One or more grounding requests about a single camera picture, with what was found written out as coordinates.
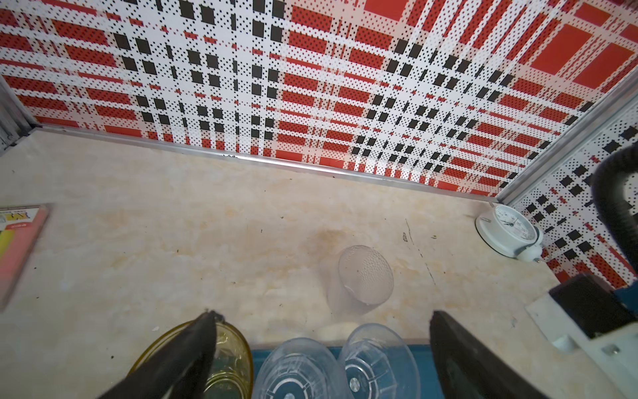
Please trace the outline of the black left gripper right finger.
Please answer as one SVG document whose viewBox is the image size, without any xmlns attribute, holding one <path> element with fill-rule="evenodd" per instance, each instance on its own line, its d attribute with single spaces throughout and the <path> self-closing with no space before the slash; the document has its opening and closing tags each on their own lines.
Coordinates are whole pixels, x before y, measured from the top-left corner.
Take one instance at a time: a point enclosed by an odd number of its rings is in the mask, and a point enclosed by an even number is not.
<svg viewBox="0 0 638 399">
<path fill-rule="evenodd" d="M 430 319 L 430 347 L 446 398 L 545 398 L 445 311 Z"/>
</svg>

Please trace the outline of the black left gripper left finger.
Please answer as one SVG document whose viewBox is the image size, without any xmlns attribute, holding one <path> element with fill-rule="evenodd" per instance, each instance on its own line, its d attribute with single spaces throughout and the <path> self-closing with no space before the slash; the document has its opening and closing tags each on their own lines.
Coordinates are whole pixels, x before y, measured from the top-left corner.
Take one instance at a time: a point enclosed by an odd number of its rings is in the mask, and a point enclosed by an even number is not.
<svg viewBox="0 0 638 399">
<path fill-rule="evenodd" d="M 224 316 L 212 310 L 199 315 L 103 398 L 202 398 L 214 363 L 217 324 Z"/>
</svg>

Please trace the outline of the teal plastic tray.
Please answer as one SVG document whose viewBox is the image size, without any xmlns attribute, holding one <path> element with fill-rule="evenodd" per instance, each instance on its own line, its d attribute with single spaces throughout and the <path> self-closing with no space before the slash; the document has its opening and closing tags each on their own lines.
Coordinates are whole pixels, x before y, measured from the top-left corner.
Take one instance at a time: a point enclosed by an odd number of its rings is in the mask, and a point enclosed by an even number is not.
<svg viewBox="0 0 638 399">
<path fill-rule="evenodd" d="M 418 367 L 420 374 L 420 397 L 422 399 L 440 398 L 444 399 L 438 374 L 435 368 L 435 361 L 431 347 L 429 345 L 422 344 L 409 344 L 415 363 Z M 257 375 L 264 365 L 265 360 L 271 354 L 272 349 L 252 349 L 251 354 L 254 361 L 254 381 L 257 380 Z"/>
</svg>

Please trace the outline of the amber tall glass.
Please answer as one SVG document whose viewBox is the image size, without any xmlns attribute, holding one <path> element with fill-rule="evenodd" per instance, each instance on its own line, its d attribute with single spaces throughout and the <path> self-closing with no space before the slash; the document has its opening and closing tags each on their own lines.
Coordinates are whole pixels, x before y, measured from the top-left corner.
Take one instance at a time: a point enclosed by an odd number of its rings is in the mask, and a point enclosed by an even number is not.
<svg viewBox="0 0 638 399">
<path fill-rule="evenodd" d="M 203 398 L 249 398 L 254 386 L 254 361 L 241 332 L 227 322 L 217 323 L 214 362 Z"/>
</svg>

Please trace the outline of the clear glass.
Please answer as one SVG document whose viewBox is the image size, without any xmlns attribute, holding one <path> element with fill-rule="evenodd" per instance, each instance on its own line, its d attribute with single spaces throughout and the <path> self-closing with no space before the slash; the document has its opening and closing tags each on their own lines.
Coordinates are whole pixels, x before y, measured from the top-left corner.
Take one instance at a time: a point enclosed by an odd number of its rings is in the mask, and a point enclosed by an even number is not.
<svg viewBox="0 0 638 399">
<path fill-rule="evenodd" d="M 381 324 L 363 324 L 349 336 L 338 358 L 350 398 L 419 398 L 420 374 L 403 339 Z"/>
</svg>

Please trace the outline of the frosted white cup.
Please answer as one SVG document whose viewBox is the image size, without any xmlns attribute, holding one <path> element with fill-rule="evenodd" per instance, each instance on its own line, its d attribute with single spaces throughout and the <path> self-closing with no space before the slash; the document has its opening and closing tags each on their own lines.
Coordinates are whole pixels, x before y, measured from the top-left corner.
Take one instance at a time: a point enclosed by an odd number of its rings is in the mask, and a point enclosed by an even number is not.
<svg viewBox="0 0 638 399">
<path fill-rule="evenodd" d="M 329 349 L 307 337 L 276 347 L 254 383 L 253 398 L 349 398 L 345 368 Z"/>
</svg>

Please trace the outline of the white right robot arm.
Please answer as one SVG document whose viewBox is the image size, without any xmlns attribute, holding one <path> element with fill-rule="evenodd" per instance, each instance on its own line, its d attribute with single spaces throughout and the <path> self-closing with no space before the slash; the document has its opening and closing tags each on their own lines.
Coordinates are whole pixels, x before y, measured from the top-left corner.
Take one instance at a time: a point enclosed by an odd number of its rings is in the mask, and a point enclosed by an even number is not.
<svg viewBox="0 0 638 399">
<path fill-rule="evenodd" d="M 579 274 L 526 311 L 556 349 L 585 352 L 625 397 L 637 397 L 637 317 L 601 279 Z"/>
</svg>

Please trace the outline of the white alarm clock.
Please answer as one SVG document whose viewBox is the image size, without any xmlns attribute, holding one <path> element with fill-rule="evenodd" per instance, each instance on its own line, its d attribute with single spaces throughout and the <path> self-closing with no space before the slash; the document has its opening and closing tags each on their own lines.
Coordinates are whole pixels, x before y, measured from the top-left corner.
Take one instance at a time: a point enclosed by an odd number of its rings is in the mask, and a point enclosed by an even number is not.
<svg viewBox="0 0 638 399">
<path fill-rule="evenodd" d="M 543 253 L 543 232 L 516 209 L 503 204 L 483 212 L 475 228 L 493 250 L 510 259 L 539 262 Z"/>
</svg>

